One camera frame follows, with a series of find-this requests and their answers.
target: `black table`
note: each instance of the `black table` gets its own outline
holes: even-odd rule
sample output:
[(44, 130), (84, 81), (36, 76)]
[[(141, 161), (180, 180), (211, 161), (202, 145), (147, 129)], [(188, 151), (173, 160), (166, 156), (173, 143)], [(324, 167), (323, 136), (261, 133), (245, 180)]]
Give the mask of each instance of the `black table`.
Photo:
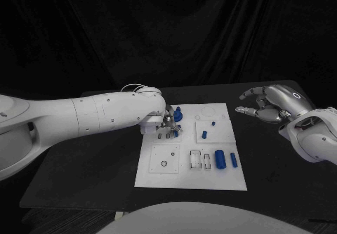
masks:
[[(294, 81), (273, 83), (288, 85), (307, 97)], [(242, 92), (273, 83), (162, 88), (169, 104), (226, 102), (248, 191), (134, 188), (143, 139), (134, 126), (51, 148), (20, 206), (130, 212), (159, 203), (196, 201), (274, 217), (337, 219), (337, 166), (307, 162), (278, 134), (280, 125), (235, 112), (236, 106), (257, 107), (254, 98), (239, 100)]]

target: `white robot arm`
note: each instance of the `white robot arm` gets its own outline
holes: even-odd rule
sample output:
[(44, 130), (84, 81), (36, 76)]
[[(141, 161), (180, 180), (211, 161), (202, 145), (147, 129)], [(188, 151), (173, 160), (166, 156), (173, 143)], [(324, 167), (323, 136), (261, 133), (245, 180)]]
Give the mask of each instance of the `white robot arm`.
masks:
[(180, 130), (157, 88), (48, 101), (0, 95), (0, 180), (64, 140), (137, 124), (143, 134), (166, 126)]
[(291, 141), (300, 156), (310, 162), (329, 160), (337, 165), (337, 110), (313, 110), (304, 96), (284, 85), (249, 89), (245, 99), (258, 95), (260, 110), (236, 107), (236, 111), (270, 123), (290, 122), (280, 127), (280, 134)]

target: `white board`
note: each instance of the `white board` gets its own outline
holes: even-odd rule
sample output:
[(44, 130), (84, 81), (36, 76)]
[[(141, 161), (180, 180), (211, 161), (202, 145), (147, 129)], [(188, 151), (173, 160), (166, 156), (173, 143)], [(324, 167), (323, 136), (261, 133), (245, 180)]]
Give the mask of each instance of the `white board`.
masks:
[[(177, 122), (183, 131), (179, 137), (170, 138), (169, 128), (144, 135), (136, 187), (247, 191), (226, 104), (173, 105), (173, 108), (177, 106), (183, 113)], [(208, 131), (206, 139), (202, 138), (203, 131)], [(225, 169), (216, 167), (216, 150), (225, 152)], [(236, 168), (231, 153), (236, 156)]]

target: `robotic hand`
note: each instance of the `robotic hand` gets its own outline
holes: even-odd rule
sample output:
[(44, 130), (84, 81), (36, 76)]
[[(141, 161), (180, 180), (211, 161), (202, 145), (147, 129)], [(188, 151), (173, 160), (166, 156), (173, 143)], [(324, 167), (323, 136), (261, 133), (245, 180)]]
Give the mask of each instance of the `robotic hand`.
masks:
[(329, 160), (337, 165), (337, 110), (314, 110), (304, 96), (285, 85), (252, 88), (239, 98), (252, 95), (258, 95), (260, 109), (241, 106), (235, 110), (268, 123), (288, 120), (280, 134), (300, 156), (310, 162)]
[(0, 95), (0, 180), (18, 173), (56, 143), (140, 125), (180, 131), (157, 88), (90, 97), (31, 101)]

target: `blue object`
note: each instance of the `blue object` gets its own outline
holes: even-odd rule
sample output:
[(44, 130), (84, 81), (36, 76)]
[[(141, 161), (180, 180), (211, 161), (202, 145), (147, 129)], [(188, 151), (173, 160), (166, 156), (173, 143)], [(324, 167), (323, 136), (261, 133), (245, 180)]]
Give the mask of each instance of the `blue object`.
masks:
[(175, 117), (175, 122), (179, 122), (183, 119), (183, 114), (182, 114), (182, 111), (180, 111), (180, 107), (177, 107), (173, 117)]
[[(179, 128), (182, 128), (182, 126), (180, 125), (177, 125), (179, 126)], [(175, 136), (177, 137), (179, 136), (179, 133), (177, 133), (177, 131), (175, 130)]]
[(206, 139), (208, 138), (208, 131), (202, 132), (202, 138)]
[(222, 150), (216, 151), (216, 167), (219, 169), (226, 168), (226, 160), (225, 160), (225, 154)]
[(235, 158), (235, 153), (231, 153), (231, 158), (232, 158), (234, 167), (238, 167), (236, 158)]

